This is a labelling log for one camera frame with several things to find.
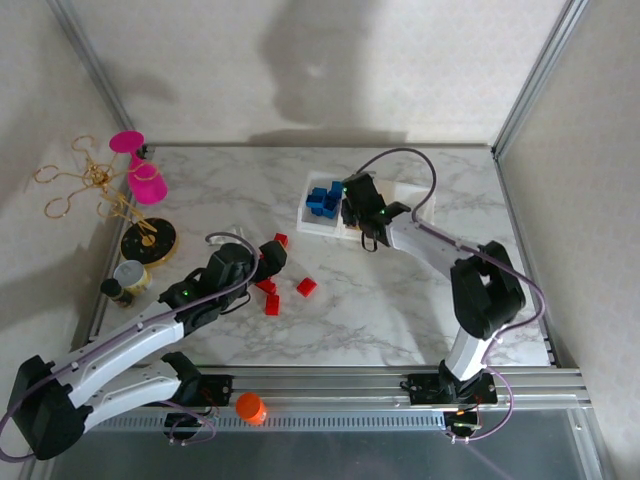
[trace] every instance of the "marble surface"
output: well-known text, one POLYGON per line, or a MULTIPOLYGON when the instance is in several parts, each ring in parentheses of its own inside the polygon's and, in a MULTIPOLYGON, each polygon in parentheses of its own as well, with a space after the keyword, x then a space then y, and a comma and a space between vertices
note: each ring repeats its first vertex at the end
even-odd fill
MULTIPOLYGON (((275 278, 278 317, 264 314, 265 295, 251 287, 246 307, 172 345, 198 365, 435 365, 453 343, 458 324, 450 283, 409 255, 359 242, 296 231, 307 173, 348 176, 379 149, 162 147, 153 154, 169 185, 147 216, 171 221, 180 235, 175 256, 151 270, 152 288, 133 309, 109 304, 101 332, 143 309, 170 284, 207 264, 215 247, 204 237, 241 227, 254 245, 289 236, 288 261, 275 278), (305 277, 318 288, 309 298, 295 289, 305 277)), ((505 244, 521 268, 513 230, 488 149, 423 149, 438 173, 435 223, 452 234, 505 244)), ((418 158, 399 153, 372 168, 377 178, 429 185, 418 158)), ((524 311, 532 312, 530 298, 524 311)), ((505 337, 494 350, 496 365, 548 365, 539 326, 505 337)))

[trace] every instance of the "white wall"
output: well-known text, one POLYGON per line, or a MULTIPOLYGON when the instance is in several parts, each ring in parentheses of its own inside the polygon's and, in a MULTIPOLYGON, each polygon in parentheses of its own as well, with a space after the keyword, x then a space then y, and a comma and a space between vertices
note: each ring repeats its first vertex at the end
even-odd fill
POLYGON ((553 326, 640 478, 640 2, 592 0, 503 159, 553 326))
MULTIPOLYGON (((106 141, 115 127, 45 2, 1 2, 0 38, 4 409, 24 360, 35 354, 48 360, 68 351, 78 319, 91 313, 110 238, 110 226, 94 213, 93 193, 78 196, 81 201, 66 218, 50 220, 42 213, 46 202, 76 184, 37 185, 30 175, 48 163, 76 169, 83 160, 73 159, 69 142, 84 133, 106 141)), ((0 445, 13 455, 27 451, 13 422, 0 445)), ((15 478, 19 469, 0 462, 0 478, 15 478)))
POLYGON ((151 141, 491 143, 565 0, 72 1, 151 141))

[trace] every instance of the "pink cup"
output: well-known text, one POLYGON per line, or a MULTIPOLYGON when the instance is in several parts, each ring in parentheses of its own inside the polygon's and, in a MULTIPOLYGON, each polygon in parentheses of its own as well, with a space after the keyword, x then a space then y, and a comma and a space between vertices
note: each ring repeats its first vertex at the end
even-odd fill
POLYGON ((114 152, 131 154, 131 171, 127 174, 127 180, 135 199, 143 205, 154 205, 164 200, 169 188, 158 172, 158 167, 136 155, 136 150, 143 144, 144 135, 135 130, 120 132, 109 141, 109 147, 114 152))
POLYGON ((165 199, 169 188, 160 172, 158 172, 158 167, 143 161, 135 153, 132 153, 130 170, 127 174, 127 180, 129 181, 129 188, 138 203, 154 205, 165 199))

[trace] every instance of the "white plastic container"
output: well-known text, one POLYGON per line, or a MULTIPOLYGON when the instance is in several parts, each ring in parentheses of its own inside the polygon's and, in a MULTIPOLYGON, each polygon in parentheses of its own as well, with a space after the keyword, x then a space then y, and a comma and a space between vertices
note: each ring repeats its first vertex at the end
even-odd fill
MULTIPOLYGON (((342 214, 340 205, 338 205, 338 214, 336 218, 330 219, 324 216, 316 216, 311 213, 311 209, 307 207, 307 196, 311 195, 311 191, 315 187, 331 189, 331 182, 341 182, 344 177, 326 172, 311 171, 307 176, 307 182, 302 191, 300 204, 298 205, 298 221, 297 230, 305 233, 315 233, 316 235, 324 235, 326 237, 347 238, 360 240, 360 230, 346 227, 342 222, 342 214)), ((384 201, 389 204, 391 202, 401 202, 410 208, 415 207, 429 192, 428 186, 410 185, 408 183, 392 182, 389 180, 380 180, 374 177, 378 193, 382 195, 384 201)), ((435 194, 420 209, 420 219, 433 223, 433 214, 436 205, 435 194)))

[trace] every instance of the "red cube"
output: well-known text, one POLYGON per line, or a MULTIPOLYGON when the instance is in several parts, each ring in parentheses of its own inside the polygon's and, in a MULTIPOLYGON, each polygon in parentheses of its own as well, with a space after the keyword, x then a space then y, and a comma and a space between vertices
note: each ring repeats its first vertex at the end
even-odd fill
POLYGON ((256 283, 256 287, 258 287, 263 292, 266 292, 269 295, 275 295, 277 291, 276 284, 271 281, 270 278, 263 280, 261 282, 256 283))
POLYGON ((289 237, 284 233, 276 233, 276 236, 273 239, 278 240, 284 248, 287 248, 287 245, 289 245, 289 237))
POLYGON ((278 295, 267 295, 267 305, 264 313, 272 317, 280 315, 280 297, 278 295))
POLYGON ((316 289, 317 286, 318 284, 316 282, 307 277, 300 282, 300 285, 298 285, 296 290, 298 290, 303 297, 308 297, 309 295, 311 295, 311 292, 316 289))

